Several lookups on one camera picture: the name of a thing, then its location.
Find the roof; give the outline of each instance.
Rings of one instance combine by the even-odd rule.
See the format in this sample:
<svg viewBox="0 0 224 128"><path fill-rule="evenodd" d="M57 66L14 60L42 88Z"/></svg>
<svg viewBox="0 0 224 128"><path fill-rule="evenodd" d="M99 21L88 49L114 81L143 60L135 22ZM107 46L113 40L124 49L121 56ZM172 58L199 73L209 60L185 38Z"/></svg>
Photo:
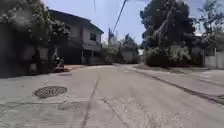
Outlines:
<svg viewBox="0 0 224 128"><path fill-rule="evenodd" d="M92 24L89 19L64 12L59 12L56 10L50 10L50 11L51 11L51 17L55 20L63 21L66 24L85 26L91 29L98 30L99 32L101 32L101 34L104 33L100 28Z"/></svg>

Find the building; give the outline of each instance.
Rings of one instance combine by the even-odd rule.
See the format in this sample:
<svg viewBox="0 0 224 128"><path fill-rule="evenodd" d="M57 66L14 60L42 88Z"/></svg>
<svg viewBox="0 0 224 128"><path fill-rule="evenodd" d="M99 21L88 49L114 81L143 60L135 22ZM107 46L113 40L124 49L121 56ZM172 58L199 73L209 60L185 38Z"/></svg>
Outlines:
<svg viewBox="0 0 224 128"><path fill-rule="evenodd" d="M59 48L58 54L67 64L89 64L100 56L103 31L90 20L71 14L51 10L51 17L70 28L68 44Z"/></svg>

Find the sidewalk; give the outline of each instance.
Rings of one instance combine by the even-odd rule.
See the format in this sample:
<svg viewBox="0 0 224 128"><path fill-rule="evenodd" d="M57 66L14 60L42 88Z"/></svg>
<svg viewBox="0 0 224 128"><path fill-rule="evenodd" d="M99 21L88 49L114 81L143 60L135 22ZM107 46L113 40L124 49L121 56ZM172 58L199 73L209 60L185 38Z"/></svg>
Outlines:
<svg viewBox="0 0 224 128"><path fill-rule="evenodd" d="M205 94L209 96L220 96L224 95L224 83L219 82L219 84L214 84L212 82L203 81L193 77L188 77L185 74L177 74L164 71L154 71L154 70L142 70L131 67L130 69L137 71L139 73L146 74L152 78L160 79L167 83L177 85L181 88L192 90L199 94Z"/></svg>
<svg viewBox="0 0 224 128"><path fill-rule="evenodd" d="M181 73L184 76L191 77L199 81L224 87L223 70L209 70L207 68L171 68L170 70Z"/></svg>
<svg viewBox="0 0 224 128"><path fill-rule="evenodd" d="M76 128L81 127L97 75L86 71L0 79L0 127ZM55 97L38 98L43 87L64 87ZM41 93L56 93L49 90Z"/></svg>
<svg viewBox="0 0 224 128"><path fill-rule="evenodd" d="M85 65L65 65L65 69L68 69L69 71L85 67Z"/></svg>

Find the vegetation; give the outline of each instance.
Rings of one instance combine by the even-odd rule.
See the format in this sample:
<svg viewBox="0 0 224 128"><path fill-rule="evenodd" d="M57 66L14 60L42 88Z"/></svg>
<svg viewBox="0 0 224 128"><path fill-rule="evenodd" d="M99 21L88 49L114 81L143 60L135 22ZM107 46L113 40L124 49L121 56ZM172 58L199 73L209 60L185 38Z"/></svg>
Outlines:
<svg viewBox="0 0 224 128"><path fill-rule="evenodd" d="M138 55L138 49L139 49L139 46L134 41L134 39L129 34L126 34L125 38L119 41L119 45L117 47L104 45L102 54L107 62L125 63L124 56L123 56L124 53L133 52L133 54Z"/></svg>
<svg viewBox="0 0 224 128"><path fill-rule="evenodd" d="M167 51L157 47L152 51L147 51L145 55L145 64L148 66L169 66L169 56Z"/></svg>
<svg viewBox="0 0 224 128"><path fill-rule="evenodd" d="M143 33L143 47L169 47L174 42L189 42L185 33L193 34L193 19L189 18L189 7L175 0L152 0L140 12L146 31Z"/></svg>
<svg viewBox="0 0 224 128"><path fill-rule="evenodd" d="M187 66L191 64L191 56L188 49L177 48L170 59L170 66Z"/></svg>
<svg viewBox="0 0 224 128"><path fill-rule="evenodd" d="M38 47L51 47L52 50L67 42L69 31L66 25L51 20L49 9L40 0L2 0L0 7L0 24L11 30L20 54L25 46L34 47L37 67L41 66Z"/></svg>
<svg viewBox="0 0 224 128"><path fill-rule="evenodd" d="M202 24L205 32L202 35L202 45L205 48L218 48L224 41L220 35L223 33L224 13L221 12L222 5L217 0L206 0L203 8L199 8L201 17L196 21Z"/></svg>
<svg viewBox="0 0 224 128"><path fill-rule="evenodd" d="M135 42L135 40L129 35L126 34L125 38L121 40L122 44L122 52L135 52L138 54L138 44Z"/></svg>

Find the road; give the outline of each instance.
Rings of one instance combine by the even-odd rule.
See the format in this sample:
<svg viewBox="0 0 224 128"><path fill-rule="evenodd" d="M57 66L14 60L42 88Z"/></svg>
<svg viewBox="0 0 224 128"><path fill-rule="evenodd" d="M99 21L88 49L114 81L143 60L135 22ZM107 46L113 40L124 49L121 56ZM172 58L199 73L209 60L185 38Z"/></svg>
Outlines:
<svg viewBox="0 0 224 128"><path fill-rule="evenodd" d="M223 128L224 107L136 73L92 66L70 73L0 80L0 127ZM39 99L33 91L63 86Z"/></svg>

